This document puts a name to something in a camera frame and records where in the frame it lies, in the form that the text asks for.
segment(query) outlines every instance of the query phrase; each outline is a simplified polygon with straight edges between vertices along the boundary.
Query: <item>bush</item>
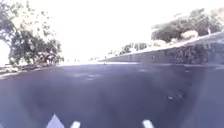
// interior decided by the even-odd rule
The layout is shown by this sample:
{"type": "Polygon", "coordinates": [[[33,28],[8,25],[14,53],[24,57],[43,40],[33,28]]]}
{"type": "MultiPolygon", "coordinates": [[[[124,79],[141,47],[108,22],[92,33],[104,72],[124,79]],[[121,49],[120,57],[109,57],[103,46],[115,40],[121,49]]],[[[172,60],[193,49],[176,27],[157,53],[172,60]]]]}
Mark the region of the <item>bush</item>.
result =
{"type": "Polygon", "coordinates": [[[135,51],[139,51],[145,48],[147,48],[147,43],[130,43],[122,48],[120,55],[130,53],[132,49],[135,49],[135,51]]]}
{"type": "Polygon", "coordinates": [[[186,31],[196,31],[198,36],[204,36],[223,30],[222,20],[223,8],[207,11],[204,8],[195,9],[187,16],[181,16],[165,24],[152,27],[152,40],[164,40],[170,42],[172,39],[182,40],[182,33],[186,31]]]}

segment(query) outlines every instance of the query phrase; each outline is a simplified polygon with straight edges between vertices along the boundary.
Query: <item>bright sky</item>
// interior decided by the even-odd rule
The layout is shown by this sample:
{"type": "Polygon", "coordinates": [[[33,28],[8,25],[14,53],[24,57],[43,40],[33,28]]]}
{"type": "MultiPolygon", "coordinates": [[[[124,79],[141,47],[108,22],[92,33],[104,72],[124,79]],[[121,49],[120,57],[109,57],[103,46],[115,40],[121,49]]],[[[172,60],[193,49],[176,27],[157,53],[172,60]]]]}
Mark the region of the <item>bright sky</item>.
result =
{"type": "Polygon", "coordinates": [[[218,0],[35,0],[48,9],[65,55],[88,58],[128,43],[150,41],[150,27],[170,16],[218,0]]]}

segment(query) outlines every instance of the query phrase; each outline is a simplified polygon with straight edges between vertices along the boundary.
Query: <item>wall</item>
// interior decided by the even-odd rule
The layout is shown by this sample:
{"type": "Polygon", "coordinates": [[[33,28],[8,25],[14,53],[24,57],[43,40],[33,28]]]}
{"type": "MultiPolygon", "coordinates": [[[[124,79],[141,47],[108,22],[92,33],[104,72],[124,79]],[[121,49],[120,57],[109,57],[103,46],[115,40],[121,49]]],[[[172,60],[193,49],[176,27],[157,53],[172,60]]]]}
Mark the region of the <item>wall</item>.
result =
{"type": "Polygon", "coordinates": [[[142,62],[172,64],[224,64],[224,32],[155,51],[127,54],[103,62],[142,62]]]}

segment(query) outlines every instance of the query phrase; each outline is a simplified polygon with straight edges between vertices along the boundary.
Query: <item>asphalt road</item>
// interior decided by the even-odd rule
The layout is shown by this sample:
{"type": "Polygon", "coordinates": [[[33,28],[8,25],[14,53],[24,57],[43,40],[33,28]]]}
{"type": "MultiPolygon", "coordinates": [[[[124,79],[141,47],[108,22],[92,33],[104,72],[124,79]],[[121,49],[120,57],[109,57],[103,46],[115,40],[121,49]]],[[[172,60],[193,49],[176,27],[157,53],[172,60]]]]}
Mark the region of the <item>asphalt road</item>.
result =
{"type": "Polygon", "coordinates": [[[56,114],[69,128],[223,128],[224,70],[212,67],[92,64],[0,80],[5,128],[45,128],[56,114]]]}

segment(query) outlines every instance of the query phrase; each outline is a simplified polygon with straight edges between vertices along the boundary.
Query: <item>roadside vegetation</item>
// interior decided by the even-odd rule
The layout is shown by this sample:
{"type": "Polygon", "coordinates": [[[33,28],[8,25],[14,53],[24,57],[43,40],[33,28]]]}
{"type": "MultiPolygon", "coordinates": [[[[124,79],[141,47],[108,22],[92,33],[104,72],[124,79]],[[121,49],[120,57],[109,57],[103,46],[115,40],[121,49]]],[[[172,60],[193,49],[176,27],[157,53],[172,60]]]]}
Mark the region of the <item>roadside vegetation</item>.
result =
{"type": "Polygon", "coordinates": [[[44,10],[34,9],[26,0],[0,0],[0,43],[8,45],[9,64],[56,64],[61,44],[44,10]]]}
{"type": "Polygon", "coordinates": [[[160,47],[167,44],[180,43],[192,38],[220,32],[223,29],[224,8],[210,10],[199,8],[186,14],[176,14],[172,21],[152,26],[152,41],[150,43],[130,43],[123,46],[116,53],[122,55],[148,47],[160,47]]]}

